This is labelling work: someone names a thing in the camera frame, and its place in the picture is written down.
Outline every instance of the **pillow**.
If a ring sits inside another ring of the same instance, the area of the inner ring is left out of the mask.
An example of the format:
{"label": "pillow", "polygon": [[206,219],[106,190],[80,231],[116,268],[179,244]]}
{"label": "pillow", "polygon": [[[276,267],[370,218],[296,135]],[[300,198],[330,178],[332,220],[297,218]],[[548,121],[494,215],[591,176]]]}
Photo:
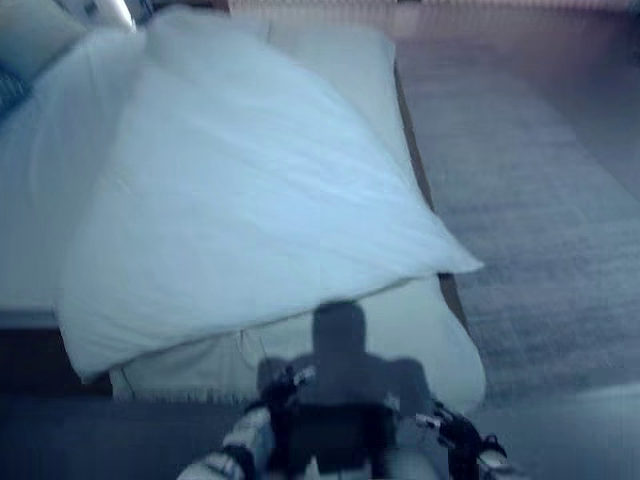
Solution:
{"label": "pillow", "polygon": [[86,31],[53,0],[0,0],[0,63],[30,82]]}
{"label": "pillow", "polygon": [[29,87],[18,77],[0,67],[0,120],[29,93]]}

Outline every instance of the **white pillow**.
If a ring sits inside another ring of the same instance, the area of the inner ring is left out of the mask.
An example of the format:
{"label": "white pillow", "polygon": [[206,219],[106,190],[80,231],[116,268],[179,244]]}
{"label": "white pillow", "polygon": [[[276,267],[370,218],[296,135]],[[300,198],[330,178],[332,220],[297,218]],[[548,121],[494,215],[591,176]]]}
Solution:
{"label": "white pillow", "polygon": [[86,31],[52,0],[0,0],[0,63],[31,81]]}

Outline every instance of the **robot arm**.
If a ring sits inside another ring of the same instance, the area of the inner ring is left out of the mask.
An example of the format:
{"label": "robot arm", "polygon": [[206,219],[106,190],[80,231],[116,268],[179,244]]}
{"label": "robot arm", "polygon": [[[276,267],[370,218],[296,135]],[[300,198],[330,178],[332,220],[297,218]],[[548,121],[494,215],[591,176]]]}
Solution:
{"label": "robot arm", "polygon": [[298,388],[313,377],[307,368],[287,370],[271,383],[224,437],[222,449],[189,465],[178,480],[254,480],[266,470],[276,446],[286,443],[287,406]]}
{"label": "robot arm", "polygon": [[438,442],[449,450],[449,474],[453,480],[526,480],[522,471],[507,461],[495,435],[484,439],[464,416],[436,402],[433,416],[418,414],[418,426],[436,430]]}

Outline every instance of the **white comforter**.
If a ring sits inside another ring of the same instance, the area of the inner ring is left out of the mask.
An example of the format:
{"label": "white comforter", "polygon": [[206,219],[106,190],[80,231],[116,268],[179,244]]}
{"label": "white comforter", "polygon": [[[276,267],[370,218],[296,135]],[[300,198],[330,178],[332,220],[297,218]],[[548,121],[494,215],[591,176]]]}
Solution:
{"label": "white comforter", "polygon": [[327,83],[182,10],[144,48],[66,258],[78,373],[475,260]]}

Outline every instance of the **carpet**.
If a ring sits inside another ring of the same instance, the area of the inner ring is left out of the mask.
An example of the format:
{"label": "carpet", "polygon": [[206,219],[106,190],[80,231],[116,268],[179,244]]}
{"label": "carpet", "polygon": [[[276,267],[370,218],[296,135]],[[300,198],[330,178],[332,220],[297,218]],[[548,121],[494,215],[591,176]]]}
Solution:
{"label": "carpet", "polygon": [[457,281],[488,402],[639,380],[640,204],[492,50],[397,56],[436,211],[486,263]]}

